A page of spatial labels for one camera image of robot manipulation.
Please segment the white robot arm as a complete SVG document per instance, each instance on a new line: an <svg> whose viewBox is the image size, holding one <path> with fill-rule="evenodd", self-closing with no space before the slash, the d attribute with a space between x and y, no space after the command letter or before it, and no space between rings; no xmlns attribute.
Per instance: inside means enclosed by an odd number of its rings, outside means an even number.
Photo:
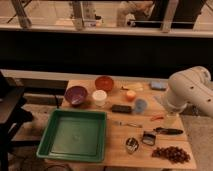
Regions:
<svg viewBox="0 0 213 171"><path fill-rule="evenodd" d="M180 113L191 103L213 118L213 90L208 85L210 72L202 66L192 67L172 74L162 103L169 113Z"/></svg>

